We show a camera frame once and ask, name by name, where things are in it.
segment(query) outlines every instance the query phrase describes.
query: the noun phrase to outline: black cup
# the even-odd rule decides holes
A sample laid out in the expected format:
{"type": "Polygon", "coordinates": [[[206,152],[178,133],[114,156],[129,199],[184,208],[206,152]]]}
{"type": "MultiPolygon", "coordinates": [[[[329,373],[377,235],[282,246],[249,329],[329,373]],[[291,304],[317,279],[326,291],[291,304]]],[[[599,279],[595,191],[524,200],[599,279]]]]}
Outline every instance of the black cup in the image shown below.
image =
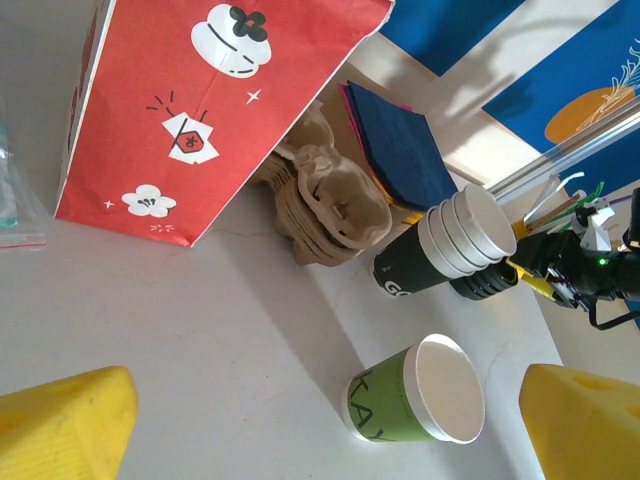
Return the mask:
{"type": "Polygon", "coordinates": [[[420,244],[418,224],[396,238],[373,260],[373,278],[388,294],[402,297],[448,282],[420,244]]]}

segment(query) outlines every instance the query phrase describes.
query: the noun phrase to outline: clear plastic bag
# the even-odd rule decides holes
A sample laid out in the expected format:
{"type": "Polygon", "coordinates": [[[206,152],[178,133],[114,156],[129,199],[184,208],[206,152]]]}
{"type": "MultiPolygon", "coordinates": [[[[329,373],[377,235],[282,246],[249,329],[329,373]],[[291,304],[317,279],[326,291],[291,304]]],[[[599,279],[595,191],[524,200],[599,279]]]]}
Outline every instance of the clear plastic bag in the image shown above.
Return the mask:
{"type": "Polygon", "coordinates": [[[0,98],[0,252],[42,250],[45,215],[20,170],[19,158],[9,149],[8,125],[0,98]]]}

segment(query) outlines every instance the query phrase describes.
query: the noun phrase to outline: red paper bag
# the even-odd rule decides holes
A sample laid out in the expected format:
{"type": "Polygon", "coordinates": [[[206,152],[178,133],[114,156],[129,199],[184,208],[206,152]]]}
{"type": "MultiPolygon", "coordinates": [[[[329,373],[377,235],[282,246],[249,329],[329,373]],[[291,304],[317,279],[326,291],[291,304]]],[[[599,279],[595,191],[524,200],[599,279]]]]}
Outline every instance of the red paper bag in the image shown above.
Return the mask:
{"type": "Polygon", "coordinates": [[[193,245],[393,0],[105,0],[56,217],[193,245]]]}

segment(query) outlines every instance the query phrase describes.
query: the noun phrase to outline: blue napkin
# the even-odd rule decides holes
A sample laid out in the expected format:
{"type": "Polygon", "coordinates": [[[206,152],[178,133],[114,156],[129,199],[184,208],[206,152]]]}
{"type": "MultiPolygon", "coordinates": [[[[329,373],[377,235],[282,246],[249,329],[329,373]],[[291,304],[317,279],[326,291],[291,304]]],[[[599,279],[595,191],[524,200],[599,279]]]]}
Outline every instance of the blue napkin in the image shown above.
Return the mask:
{"type": "Polygon", "coordinates": [[[399,205],[424,212],[458,191],[423,115],[353,82],[345,91],[367,161],[399,205]]]}

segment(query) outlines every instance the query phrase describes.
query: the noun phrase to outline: green paper cup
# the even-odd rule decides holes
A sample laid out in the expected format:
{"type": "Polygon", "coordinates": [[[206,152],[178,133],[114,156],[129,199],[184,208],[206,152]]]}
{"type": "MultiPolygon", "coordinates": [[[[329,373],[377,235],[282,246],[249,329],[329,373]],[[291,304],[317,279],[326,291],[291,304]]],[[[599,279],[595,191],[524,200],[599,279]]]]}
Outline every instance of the green paper cup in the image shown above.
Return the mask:
{"type": "Polygon", "coordinates": [[[347,428],[371,442],[466,444],[484,426],[478,375],[458,344],[438,334],[354,377],[341,403],[347,428]]]}

